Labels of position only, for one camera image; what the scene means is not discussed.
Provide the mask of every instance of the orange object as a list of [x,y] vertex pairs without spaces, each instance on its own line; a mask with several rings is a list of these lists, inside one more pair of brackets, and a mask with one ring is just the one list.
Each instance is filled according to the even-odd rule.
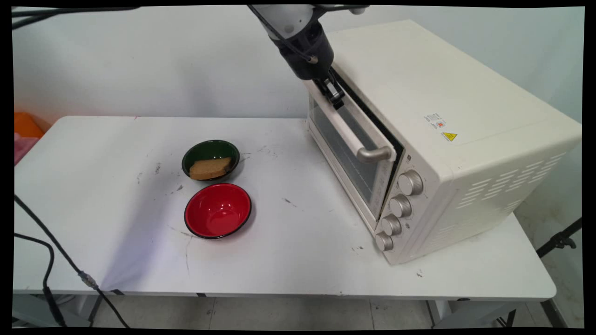
[[31,115],[24,111],[14,112],[14,132],[21,137],[41,138],[44,132],[35,124]]

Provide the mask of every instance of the table leg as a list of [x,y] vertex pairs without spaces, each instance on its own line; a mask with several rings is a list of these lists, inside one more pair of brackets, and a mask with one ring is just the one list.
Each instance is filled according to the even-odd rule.
[[[60,312],[69,327],[89,327],[91,324],[64,308],[60,308]],[[38,327],[58,327],[49,311],[48,303],[31,294],[13,294],[13,317]]]
[[522,302],[429,301],[435,325],[433,329],[472,328],[491,323],[518,308]]

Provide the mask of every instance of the oven top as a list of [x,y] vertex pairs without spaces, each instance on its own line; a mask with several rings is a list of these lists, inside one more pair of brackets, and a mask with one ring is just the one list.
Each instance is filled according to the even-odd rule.
[[485,162],[470,156],[488,146],[502,159],[581,137],[580,124],[411,20],[328,38],[334,69],[395,137],[449,165]]

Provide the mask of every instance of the red bowl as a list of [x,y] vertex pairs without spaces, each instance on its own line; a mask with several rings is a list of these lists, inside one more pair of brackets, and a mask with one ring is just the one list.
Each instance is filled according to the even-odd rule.
[[196,236],[221,238],[240,229],[251,210],[250,197],[241,187],[215,184],[190,199],[184,210],[184,222]]

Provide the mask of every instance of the white table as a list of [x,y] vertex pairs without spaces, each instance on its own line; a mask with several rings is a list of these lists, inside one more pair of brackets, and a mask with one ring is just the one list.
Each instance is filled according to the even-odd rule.
[[[238,147],[243,159],[225,182],[253,201],[248,223],[219,240],[193,237],[183,219],[190,197],[210,183],[186,177],[181,159],[207,139]],[[438,300],[437,327],[484,322],[512,302],[556,293],[513,215],[390,266],[303,119],[64,117],[15,167],[15,193],[105,291]],[[15,232],[49,241],[14,206]],[[40,293],[47,262],[45,248],[16,238],[13,293]],[[58,252],[49,286],[95,293]],[[446,303],[460,298],[472,301]],[[482,309],[467,321],[466,312]]]

